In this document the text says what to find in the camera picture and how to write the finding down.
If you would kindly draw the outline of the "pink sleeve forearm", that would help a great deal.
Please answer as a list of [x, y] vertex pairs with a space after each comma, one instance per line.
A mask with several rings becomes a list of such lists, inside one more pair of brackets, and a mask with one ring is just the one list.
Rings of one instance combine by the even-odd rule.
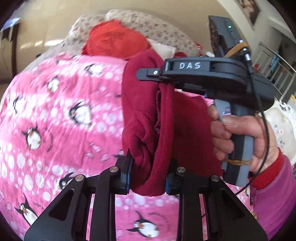
[[270, 240], [295, 207], [295, 178], [288, 157], [279, 152], [276, 161], [255, 178], [250, 189], [257, 221]]

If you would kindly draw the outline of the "person right hand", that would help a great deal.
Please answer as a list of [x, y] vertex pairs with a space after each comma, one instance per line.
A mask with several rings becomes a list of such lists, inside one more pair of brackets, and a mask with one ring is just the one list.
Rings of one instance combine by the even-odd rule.
[[208, 107], [208, 116], [211, 119], [211, 135], [214, 144], [214, 155], [223, 161], [227, 154], [234, 151], [231, 135], [248, 135], [254, 138], [253, 156], [250, 161], [250, 172], [263, 172], [278, 158], [279, 148], [275, 134], [270, 124], [268, 127], [269, 139], [266, 137], [262, 117], [225, 115], [219, 120], [217, 108], [212, 104]]

